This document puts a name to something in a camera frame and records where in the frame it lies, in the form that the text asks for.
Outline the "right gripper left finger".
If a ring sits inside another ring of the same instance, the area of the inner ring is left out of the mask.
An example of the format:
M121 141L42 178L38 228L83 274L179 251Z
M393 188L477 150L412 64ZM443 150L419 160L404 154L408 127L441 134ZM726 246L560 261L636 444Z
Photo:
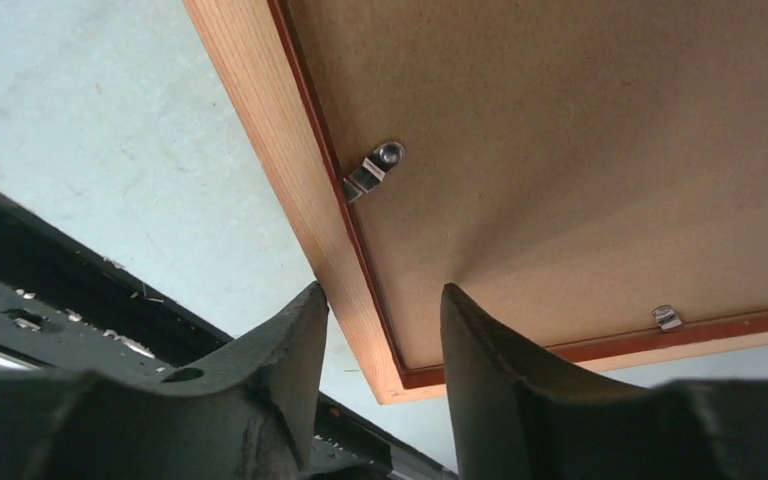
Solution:
M295 479L310 461L328 316L312 283L158 382L0 371L0 479Z

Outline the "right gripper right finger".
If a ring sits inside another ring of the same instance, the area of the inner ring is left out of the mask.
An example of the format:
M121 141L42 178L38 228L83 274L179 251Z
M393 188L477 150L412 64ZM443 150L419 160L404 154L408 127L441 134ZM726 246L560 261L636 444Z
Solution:
M441 339L463 479L768 479L768 380L623 383L535 344L453 283Z

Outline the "brown cardboard backing board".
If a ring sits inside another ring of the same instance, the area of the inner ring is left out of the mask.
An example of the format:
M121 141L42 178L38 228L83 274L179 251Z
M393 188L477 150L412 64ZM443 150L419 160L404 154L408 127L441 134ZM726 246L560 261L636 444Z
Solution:
M555 345L768 307L768 1L292 1L406 365L440 295Z

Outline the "wooden picture frame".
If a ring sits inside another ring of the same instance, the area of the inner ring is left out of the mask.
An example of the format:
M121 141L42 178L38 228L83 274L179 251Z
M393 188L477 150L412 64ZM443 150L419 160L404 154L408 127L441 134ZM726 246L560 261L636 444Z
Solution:
M443 396L441 367L410 369L397 355L284 3L189 1L186 9L376 400ZM767 345L768 309L561 343L553 352L610 371Z

